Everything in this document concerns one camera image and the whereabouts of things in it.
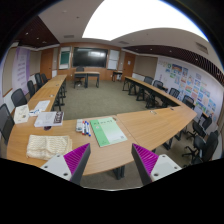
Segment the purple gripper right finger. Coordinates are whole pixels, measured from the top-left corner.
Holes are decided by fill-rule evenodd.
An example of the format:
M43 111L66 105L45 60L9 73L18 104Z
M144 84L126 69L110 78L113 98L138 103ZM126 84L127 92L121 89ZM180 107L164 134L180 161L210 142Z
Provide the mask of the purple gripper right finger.
M181 167L166 154L157 155L137 144L132 144L131 153L143 185L181 170Z

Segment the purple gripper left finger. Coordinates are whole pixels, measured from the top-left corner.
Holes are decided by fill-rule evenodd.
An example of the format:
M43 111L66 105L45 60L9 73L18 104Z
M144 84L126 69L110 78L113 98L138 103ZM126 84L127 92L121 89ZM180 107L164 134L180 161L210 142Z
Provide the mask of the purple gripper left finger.
M65 155L56 154L42 169L79 185L90 153L90 144L87 143Z

